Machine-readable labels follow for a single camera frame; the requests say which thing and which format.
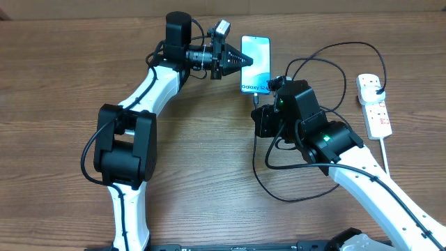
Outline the white charger adapter plug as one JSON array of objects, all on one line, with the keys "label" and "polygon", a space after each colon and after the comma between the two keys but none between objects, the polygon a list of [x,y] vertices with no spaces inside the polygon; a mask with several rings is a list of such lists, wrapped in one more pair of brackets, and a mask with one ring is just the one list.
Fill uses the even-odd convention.
[{"label": "white charger adapter plug", "polygon": [[358,99],[361,105],[372,105],[384,101],[386,93],[378,86],[363,86],[358,89]]}]

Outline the white power strip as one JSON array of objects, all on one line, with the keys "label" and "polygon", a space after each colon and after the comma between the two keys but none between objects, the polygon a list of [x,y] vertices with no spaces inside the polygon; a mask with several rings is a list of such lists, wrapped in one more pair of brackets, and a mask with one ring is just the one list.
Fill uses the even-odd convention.
[{"label": "white power strip", "polygon": [[[369,73],[358,75],[356,85],[357,96],[360,85],[378,86],[381,88],[378,76]],[[384,139],[392,134],[385,100],[372,105],[361,105],[361,107],[369,139]]]}]

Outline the Samsung Galaxy smartphone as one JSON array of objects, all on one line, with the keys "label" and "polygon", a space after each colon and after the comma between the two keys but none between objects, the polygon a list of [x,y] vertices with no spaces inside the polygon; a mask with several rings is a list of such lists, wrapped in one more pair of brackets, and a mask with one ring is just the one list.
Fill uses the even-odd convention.
[{"label": "Samsung Galaxy smartphone", "polygon": [[261,36],[243,36],[241,52],[250,57],[253,63],[244,66],[240,75],[240,90],[242,93],[257,93],[268,95],[268,80],[270,80],[270,39]]}]

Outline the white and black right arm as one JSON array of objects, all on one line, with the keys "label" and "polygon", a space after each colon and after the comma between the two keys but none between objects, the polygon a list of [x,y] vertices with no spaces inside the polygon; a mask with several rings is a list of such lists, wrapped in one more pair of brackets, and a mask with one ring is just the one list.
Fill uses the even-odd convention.
[{"label": "white and black right arm", "polygon": [[288,169],[319,168],[347,190],[387,234],[396,250],[444,250],[445,226],[426,214],[380,167],[343,121],[329,121],[307,81],[268,81],[274,103],[251,113],[255,135],[302,154]]}]

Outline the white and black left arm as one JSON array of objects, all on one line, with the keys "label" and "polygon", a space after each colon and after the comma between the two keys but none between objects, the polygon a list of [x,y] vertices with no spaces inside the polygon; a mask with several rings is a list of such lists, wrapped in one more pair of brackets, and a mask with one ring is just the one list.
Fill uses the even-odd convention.
[{"label": "white and black left arm", "polygon": [[202,70],[211,79],[236,73],[253,60],[226,43],[230,23],[219,21],[192,44],[189,14],[166,16],[166,37],[146,57],[146,79],[118,105],[105,104],[98,113],[93,166],[102,175],[114,210],[115,237],[110,250],[147,250],[150,232],[146,223],[146,187],[157,162],[157,117],[182,89],[191,71]]}]

